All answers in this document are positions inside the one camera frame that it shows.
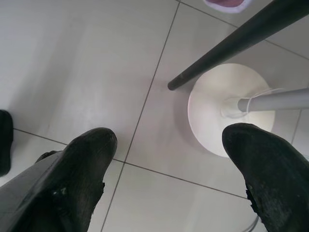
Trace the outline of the dark robot right foot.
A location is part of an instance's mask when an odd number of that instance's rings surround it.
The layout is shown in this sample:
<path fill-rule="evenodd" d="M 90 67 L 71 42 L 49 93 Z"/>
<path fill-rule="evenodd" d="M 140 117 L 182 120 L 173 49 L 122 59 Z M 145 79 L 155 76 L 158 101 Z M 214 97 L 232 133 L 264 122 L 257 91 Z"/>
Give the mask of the dark robot right foot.
<path fill-rule="evenodd" d="M 0 177 L 8 174 L 11 168 L 11 146 L 14 139 L 11 115 L 0 110 Z"/>

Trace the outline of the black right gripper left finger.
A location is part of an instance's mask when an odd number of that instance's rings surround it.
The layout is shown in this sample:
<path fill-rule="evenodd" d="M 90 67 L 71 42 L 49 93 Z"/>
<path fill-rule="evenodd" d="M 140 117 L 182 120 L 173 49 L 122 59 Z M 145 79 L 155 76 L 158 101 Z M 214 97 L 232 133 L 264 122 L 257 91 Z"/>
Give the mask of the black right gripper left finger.
<path fill-rule="evenodd" d="M 0 232 L 87 232 L 117 138 L 89 130 L 0 187 Z"/>

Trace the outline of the pink white-rimmed cloth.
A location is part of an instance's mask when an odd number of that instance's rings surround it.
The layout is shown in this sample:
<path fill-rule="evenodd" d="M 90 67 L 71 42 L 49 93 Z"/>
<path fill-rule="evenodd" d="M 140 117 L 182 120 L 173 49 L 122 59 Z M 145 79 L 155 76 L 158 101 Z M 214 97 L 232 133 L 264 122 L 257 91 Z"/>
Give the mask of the pink white-rimmed cloth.
<path fill-rule="evenodd" d="M 222 13 L 237 14 L 246 8 L 245 0 L 203 0 L 204 3 Z"/>

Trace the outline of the black metal table leg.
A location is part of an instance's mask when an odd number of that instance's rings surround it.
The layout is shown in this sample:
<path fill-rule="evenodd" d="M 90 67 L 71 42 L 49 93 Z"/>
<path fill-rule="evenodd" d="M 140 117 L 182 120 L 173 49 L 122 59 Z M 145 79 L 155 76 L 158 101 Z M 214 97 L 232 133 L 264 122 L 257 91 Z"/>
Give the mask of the black metal table leg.
<path fill-rule="evenodd" d="M 309 15 L 309 0 L 273 0 L 168 83 L 176 90 L 193 78 Z"/>

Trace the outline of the grey stand pole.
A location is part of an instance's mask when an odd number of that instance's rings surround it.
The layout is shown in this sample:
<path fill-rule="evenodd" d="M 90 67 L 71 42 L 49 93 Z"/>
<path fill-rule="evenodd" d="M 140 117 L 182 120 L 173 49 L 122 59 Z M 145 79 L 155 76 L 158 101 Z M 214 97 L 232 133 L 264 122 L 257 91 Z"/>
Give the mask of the grey stand pole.
<path fill-rule="evenodd" d="M 242 98 L 238 109 L 242 112 L 309 109 L 309 88 Z"/>

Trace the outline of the white round stand base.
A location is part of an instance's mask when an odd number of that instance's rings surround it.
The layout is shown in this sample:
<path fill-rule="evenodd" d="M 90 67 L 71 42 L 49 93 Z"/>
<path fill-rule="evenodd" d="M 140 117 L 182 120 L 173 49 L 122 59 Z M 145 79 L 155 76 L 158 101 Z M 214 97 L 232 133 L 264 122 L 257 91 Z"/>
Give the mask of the white round stand base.
<path fill-rule="evenodd" d="M 187 114 L 193 135 L 211 153 L 227 157 L 222 143 L 225 127 L 249 123 L 272 130 L 274 111 L 242 112 L 238 109 L 240 99 L 270 91 L 264 78 L 247 66 L 227 63 L 211 69 L 198 78 L 188 100 Z"/>

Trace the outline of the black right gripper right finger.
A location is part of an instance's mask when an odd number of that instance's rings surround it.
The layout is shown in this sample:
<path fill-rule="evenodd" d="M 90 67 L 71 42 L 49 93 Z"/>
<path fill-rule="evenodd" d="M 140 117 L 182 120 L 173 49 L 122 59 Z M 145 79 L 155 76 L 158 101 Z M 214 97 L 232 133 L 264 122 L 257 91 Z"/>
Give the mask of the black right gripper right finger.
<path fill-rule="evenodd" d="M 253 124 L 227 126 L 222 143 L 267 232 L 309 232 L 309 161 L 285 139 Z"/>

